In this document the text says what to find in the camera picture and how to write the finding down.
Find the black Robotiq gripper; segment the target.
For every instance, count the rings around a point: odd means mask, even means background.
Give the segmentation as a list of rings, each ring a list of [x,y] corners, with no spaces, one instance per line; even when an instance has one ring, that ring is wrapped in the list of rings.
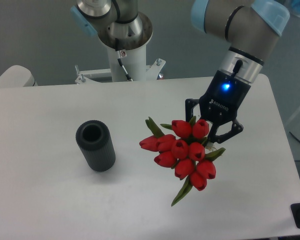
[[[201,118],[213,123],[207,137],[208,142],[224,143],[244,130],[236,117],[250,88],[249,84],[218,70],[200,99],[185,100],[185,121],[190,122],[194,116],[194,108],[199,104]],[[219,127],[228,122],[231,122],[229,131],[218,134]]]

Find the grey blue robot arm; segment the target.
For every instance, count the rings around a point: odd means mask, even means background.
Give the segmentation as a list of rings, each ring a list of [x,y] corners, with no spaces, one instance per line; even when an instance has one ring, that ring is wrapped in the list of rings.
[[[70,10],[76,24],[98,36],[107,49],[113,82],[158,78],[164,62],[146,64],[146,46],[153,35],[149,18],[135,0],[79,0]],[[207,145],[223,143],[243,131],[238,109],[270,56],[290,18],[274,0],[197,0],[191,8],[192,25],[230,43],[205,94],[187,99],[185,116],[200,108],[212,124]]]

